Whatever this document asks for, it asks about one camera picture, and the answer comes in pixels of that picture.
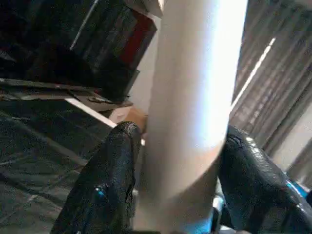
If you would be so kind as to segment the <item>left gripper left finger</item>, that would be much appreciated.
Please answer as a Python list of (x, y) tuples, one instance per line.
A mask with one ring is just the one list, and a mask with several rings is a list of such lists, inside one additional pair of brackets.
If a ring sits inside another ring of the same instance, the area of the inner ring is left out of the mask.
[(123, 234), (130, 219), (141, 131), (113, 128), (83, 167), (51, 229), (53, 234)]

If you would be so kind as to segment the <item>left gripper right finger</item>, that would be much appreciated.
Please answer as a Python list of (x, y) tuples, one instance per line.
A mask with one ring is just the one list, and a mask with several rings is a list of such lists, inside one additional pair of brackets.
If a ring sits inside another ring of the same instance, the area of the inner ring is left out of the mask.
[(229, 126), (219, 179), (231, 223), (252, 234), (312, 232), (312, 208), (244, 131)]

